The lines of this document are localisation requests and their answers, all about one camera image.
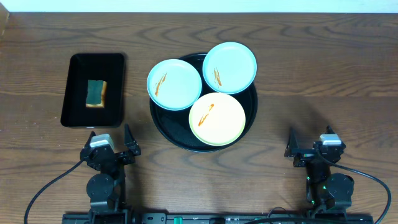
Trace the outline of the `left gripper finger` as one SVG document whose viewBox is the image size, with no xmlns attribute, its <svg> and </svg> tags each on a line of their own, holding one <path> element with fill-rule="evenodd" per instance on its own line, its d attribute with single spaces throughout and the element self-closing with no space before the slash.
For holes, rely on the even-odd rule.
<svg viewBox="0 0 398 224">
<path fill-rule="evenodd" d="M 92 139 L 94 136 L 96 136 L 96 133 L 95 133 L 94 131 L 92 131 L 92 132 L 90 133 L 90 135 L 89 135 L 89 138 L 88 138 L 87 142 L 85 143 L 85 147 L 90 147 L 91 139 Z"/>
<path fill-rule="evenodd" d="M 128 148 L 133 156 L 140 156 L 141 149 L 137 141 L 133 138 L 128 124 L 124 125 L 124 145 Z"/>
</svg>

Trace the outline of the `yellow green sponge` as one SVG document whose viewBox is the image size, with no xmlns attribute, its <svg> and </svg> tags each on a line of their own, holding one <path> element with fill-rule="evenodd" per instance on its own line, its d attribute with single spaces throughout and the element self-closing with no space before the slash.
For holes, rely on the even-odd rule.
<svg viewBox="0 0 398 224">
<path fill-rule="evenodd" d="M 88 80 L 85 106 L 104 108 L 107 83 L 104 80 Z"/>
</svg>

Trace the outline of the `yellow plate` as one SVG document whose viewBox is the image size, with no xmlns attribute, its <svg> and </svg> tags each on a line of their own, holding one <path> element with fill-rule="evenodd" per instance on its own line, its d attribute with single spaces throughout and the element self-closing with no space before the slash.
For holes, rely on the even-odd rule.
<svg viewBox="0 0 398 224">
<path fill-rule="evenodd" d="M 191 107 L 189 126 L 194 136 L 211 146 L 225 146 L 237 140 L 246 124 L 240 102 L 225 93 L 208 93 Z"/>
</svg>

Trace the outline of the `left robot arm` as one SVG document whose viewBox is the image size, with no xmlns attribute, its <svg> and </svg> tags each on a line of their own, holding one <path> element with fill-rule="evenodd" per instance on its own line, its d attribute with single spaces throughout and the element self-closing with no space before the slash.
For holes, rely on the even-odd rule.
<svg viewBox="0 0 398 224">
<path fill-rule="evenodd" d="M 128 124 L 124 125 L 124 145 L 126 151 L 114 152 L 114 143 L 109 134 L 91 132 L 80 152 L 80 159 L 99 172 L 86 186 L 93 212 L 118 212 L 127 207 L 124 167 L 135 163 L 135 157 L 141 155 Z"/>
</svg>

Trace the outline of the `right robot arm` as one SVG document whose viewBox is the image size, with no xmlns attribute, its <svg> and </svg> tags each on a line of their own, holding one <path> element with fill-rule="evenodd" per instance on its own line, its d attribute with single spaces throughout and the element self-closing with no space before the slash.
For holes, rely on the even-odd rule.
<svg viewBox="0 0 398 224">
<path fill-rule="evenodd" d="M 321 134 L 312 148 L 299 146 L 295 131 L 289 131 L 289 140 L 284 153 L 293 158 L 294 167 L 304 167 L 307 173 L 307 200 L 313 206 L 307 215 L 314 218 L 322 214 L 344 216 L 352 205 L 354 191 L 352 177 L 342 173 L 331 173 L 330 167 L 336 165 L 344 153 L 346 145 L 330 126 Z"/>
</svg>

